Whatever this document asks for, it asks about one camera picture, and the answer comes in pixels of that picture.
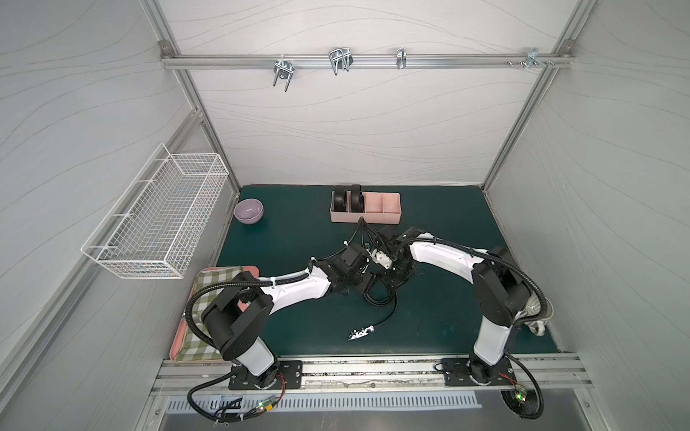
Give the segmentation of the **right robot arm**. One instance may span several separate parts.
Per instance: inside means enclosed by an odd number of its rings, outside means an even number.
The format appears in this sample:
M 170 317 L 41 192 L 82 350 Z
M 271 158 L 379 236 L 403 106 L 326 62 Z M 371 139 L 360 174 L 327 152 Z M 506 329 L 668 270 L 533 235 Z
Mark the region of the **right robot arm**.
M 363 288 L 370 302 L 374 299 L 368 291 L 377 281 L 395 302 L 397 289 L 413 276 L 417 263 L 444 269 L 472 284 L 482 321 L 465 369 L 479 385 L 495 378 L 521 325 L 547 319 L 549 303 L 544 292 L 505 248 L 476 249 L 414 228 L 390 235 L 374 230 L 364 219 L 357 230 L 370 238 L 370 259 L 383 268 Z

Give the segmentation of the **pink divided storage box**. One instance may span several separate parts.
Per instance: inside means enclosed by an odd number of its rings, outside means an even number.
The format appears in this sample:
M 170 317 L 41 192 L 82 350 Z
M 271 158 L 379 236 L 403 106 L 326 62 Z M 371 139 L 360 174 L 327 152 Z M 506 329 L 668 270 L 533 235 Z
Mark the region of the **pink divided storage box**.
M 346 211 L 335 211 L 330 208 L 330 220 L 336 224 L 357 224 L 363 217 L 369 224 L 400 224 L 402 219 L 401 195 L 395 192 L 364 192 L 365 209 L 363 212 L 352 212 L 350 192 L 347 191 Z

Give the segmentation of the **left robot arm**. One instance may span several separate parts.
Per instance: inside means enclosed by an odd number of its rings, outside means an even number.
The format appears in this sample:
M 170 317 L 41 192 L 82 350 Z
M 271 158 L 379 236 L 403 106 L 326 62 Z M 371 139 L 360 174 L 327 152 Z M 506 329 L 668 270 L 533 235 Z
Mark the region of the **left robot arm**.
M 332 257 L 310 260 L 306 269 L 292 274 L 255 278 L 244 271 L 192 294 L 185 305 L 185 321 L 224 361 L 239 364 L 258 387 L 265 388 L 280 371 L 280 361 L 261 339 L 271 315 L 363 280 L 369 262 L 368 251 L 351 244 Z

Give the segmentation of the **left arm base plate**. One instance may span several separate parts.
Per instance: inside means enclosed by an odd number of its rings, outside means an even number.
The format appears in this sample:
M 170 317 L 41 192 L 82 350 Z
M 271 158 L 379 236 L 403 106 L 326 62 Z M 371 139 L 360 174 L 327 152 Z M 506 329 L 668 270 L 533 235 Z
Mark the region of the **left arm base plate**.
M 253 375 L 246 366 L 239 366 L 238 371 L 229 379 L 231 391 L 251 390 L 288 390 L 299 389 L 302 384 L 303 362 L 299 360 L 278 360 L 260 375 Z

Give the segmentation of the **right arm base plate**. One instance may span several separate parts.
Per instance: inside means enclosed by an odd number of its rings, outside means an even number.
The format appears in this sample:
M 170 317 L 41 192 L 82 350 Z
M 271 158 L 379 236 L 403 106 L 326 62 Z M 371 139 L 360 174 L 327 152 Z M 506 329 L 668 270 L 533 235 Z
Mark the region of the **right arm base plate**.
M 434 366 L 434 370 L 440 373 L 445 386 L 512 386 L 517 378 L 510 361 L 503 357 L 493 366 L 487 365 L 475 356 L 442 358 Z

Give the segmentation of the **long black belt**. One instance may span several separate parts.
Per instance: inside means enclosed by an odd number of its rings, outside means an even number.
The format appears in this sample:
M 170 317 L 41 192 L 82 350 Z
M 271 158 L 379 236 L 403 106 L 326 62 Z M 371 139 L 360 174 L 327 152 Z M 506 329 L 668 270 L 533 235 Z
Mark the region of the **long black belt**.
M 348 210 L 348 192 L 342 185 L 337 185 L 334 188 L 334 196 L 332 197 L 332 211 L 346 212 Z

